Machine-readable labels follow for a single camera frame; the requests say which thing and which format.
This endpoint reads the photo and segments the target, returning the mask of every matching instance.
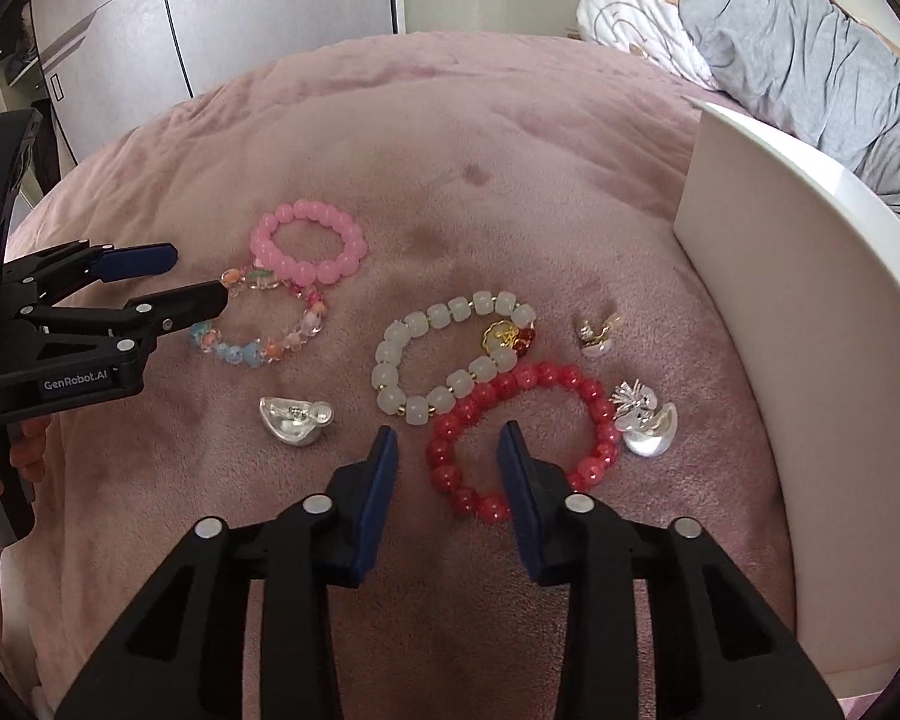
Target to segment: bracelet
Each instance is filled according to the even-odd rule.
[[[477,357],[468,370],[455,370],[447,376],[446,386],[436,386],[426,397],[407,397],[400,389],[397,368],[403,349],[411,338],[421,338],[434,327],[442,330],[450,322],[465,322],[471,313],[483,317],[491,312],[505,317],[484,333],[484,357]],[[422,311],[397,319],[384,333],[376,351],[377,367],[370,376],[370,384],[377,391],[377,406],[389,416],[405,416],[409,425],[425,425],[436,413],[449,413],[458,399],[465,398],[478,383],[486,383],[498,373],[514,369],[517,360],[530,350],[535,337],[533,322],[536,312],[527,303],[518,303],[516,295],[501,292],[496,298],[489,292],[474,293],[471,300],[454,298],[437,303]]]
[[[298,352],[310,338],[316,336],[323,327],[327,304],[323,295],[314,286],[300,287],[293,282],[280,279],[273,271],[264,269],[230,269],[220,278],[230,296],[240,295],[245,290],[268,292],[278,287],[287,287],[291,295],[305,300],[307,308],[300,322],[293,330],[285,331],[277,338],[261,341],[257,338],[247,344],[227,343],[223,334],[213,322],[198,322],[190,328],[190,338],[204,354],[215,354],[231,365],[245,362],[250,367],[261,367],[270,362],[279,362],[287,351]]]
[[[584,379],[576,365],[558,367],[552,362],[521,361],[511,372],[499,373],[489,383],[474,386],[466,398],[458,401],[450,413],[434,420],[434,432],[426,448],[427,464],[432,469],[430,481],[441,493],[450,495],[450,506],[457,514],[476,514],[487,523],[509,519],[509,506],[499,493],[480,495],[463,483],[463,473],[455,464],[454,443],[463,430],[480,421],[483,412],[500,401],[509,400],[519,391],[536,386],[560,384],[576,392],[586,403],[596,428],[596,445],[574,469],[566,471],[567,483],[574,493],[585,493],[604,480],[604,475],[620,455],[621,432],[613,423],[615,405],[604,396],[604,388],[596,379]]]
[[[316,221],[340,234],[343,253],[336,260],[323,260],[317,265],[306,260],[298,262],[284,254],[271,239],[281,224],[293,220]],[[281,203],[275,214],[261,217],[259,226],[250,233],[250,251],[263,268],[273,271],[281,280],[309,287],[314,281],[336,284],[343,276],[355,274],[360,269],[360,261],[367,256],[367,241],[364,231],[345,211],[327,203],[298,200],[293,205]]]

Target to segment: silver charm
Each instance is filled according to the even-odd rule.
[[[597,333],[590,324],[589,319],[576,319],[574,321],[574,331],[577,334],[577,342],[580,344],[580,351],[587,360],[596,360],[611,351],[613,348],[613,340],[610,333],[616,330],[624,323],[623,317],[619,313],[614,312],[602,324],[600,333]]]
[[[333,421],[329,403],[287,400],[279,397],[260,398],[260,415],[269,432],[290,446],[312,445]]]
[[[673,403],[664,403],[658,410],[656,393],[639,379],[633,386],[626,382],[617,386],[610,399],[617,406],[613,424],[634,455],[655,458],[670,448],[677,435],[677,407]]]

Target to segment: pink beaded bracelet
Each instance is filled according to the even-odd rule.
[[[336,260],[299,262],[284,254],[272,240],[281,224],[293,220],[317,221],[343,238],[343,254]],[[276,213],[264,214],[259,226],[250,233],[250,251],[260,266],[273,271],[278,278],[293,281],[300,287],[309,287],[314,281],[321,284],[336,284],[343,276],[352,276],[360,269],[360,261],[367,256],[367,241],[364,231],[354,223],[351,215],[338,211],[332,205],[319,201],[298,200],[293,205],[281,203]]]

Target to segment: red bead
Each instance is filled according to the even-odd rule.
[[[567,484],[574,493],[586,493],[586,480],[577,471],[567,471]]]
[[[460,420],[451,413],[443,413],[434,420],[434,436],[438,439],[454,442],[460,435],[463,425]]]
[[[576,365],[564,365],[560,369],[560,384],[564,389],[579,389],[583,381],[583,372]]]
[[[503,522],[508,516],[509,508],[500,495],[487,495],[480,502],[480,508],[477,509],[477,517],[480,517],[487,525]]]
[[[532,362],[521,360],[514,368],[514,379],[520,389],[533,389],[540,378],[536,365]]]
[[[615,443],[601,442],[594,447],[593,456],[600,458],[604,462],[604,466],[609,469],[620,456],[620,447]]]
[[[480,407],[474,403],[473,398],[469,395],[458,400],[457,405],[453,406],[453,410],[450,413],[456,416],[464,427],[475,424],[480,420]]]
[[[596,379],[583,379],[578,392],[583,400],[589,402],[604,396],[604,386]]]
[[[560,369],[552,362],[544,360],[536,367],[538,372],[538,384],[540,386],[554,386],[560,380]]]
[[[453,445],[444,439],[431,439],[427,445],[427,464],[431,469],[437,466],[451,466],[454,455]]]
[[[472,397],[473,402],[484,411],[490,410],[497,405],[497,391],[489,384],[477,382],[477,384],[473,386],[470,397]]]
[[[613,422],[601,422],[597,425],[597,441],[600,443],[620,443],[624,435],[617,430]]]
[[[588,488],[592,488],[604,480],[604,468],[600,458],[586,457],[577,464],[577,473],[583,476]]]
[[[606,398],[599,397],[590,402],[590,416],[593,418],[593,421],[598,424],[610,422],[615,413],[617,413],[615,405],[610,403]]]
[[[457,488],[450,493],[450,507],[457,514],[477,514],[480,496],[471,488]]]
[[[493,385],[493,389],[497,392],[497,397],[500,400],[509,400],[520,391],[520,386],[516,383],[516,377],[509,372],[498,373],[490,384]]]
[[[430,481],[438,493],[453,493],[463,483],[463,473],[456,466],[437,466],[430,472]]]

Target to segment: pink plush bedspread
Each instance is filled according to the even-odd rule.
[[[55,420],[38,524],[21,547],[50,703],[199,517],[231,526],[274,517],[322,490],[388,423],[401,464],[378,565],[359,591],[331,594],[348,720],[552,717],[566,595],[530,584],[508,527],[453,517],[428,481],[430,431],[385,418],[370,387],[393,319],[476,290],[512,290],[538,309],[532,359],[576,362],[608,388],[640,377],[677,403],[672,450],[657,461],[625,455],[596,494],[653,525],[700,519],[792,624],[767,436],[672,231],[698,127],[683,95],[706,97],[644,60],[575,41],[388,37],[264,67],[173,108],[70,175],[15,235],[12,256],[83,237],[171,241],[180,252],[170,274],[96,285],[79,304],[122,305],[244,264],[261,213],[301,196],[353,214],[370,255],[327,290],[327,326],[293,359],[231,367],[175,334],[151,357],[144,394]],[[276,240],[296,256],[336,254],[337,239],[315,226],[292,225]],[[234,300],[223,327],[266,332],[298,312],[292,300],[256,298]],[[615,352],[586,362],[571,317],[597,320],[613,303],[626,317]],[[471,319],[414,341],[405,389],[426,394],[465,367],[483,328]],[[335,424],[312,447],[279,445],[259,421],[262,395],[328,400]],[[498,485],[493,453],[508,418],[519,419],[530,451],[564,466],[591,442],[576,397],[522,394],[458,447],[482,490]]]

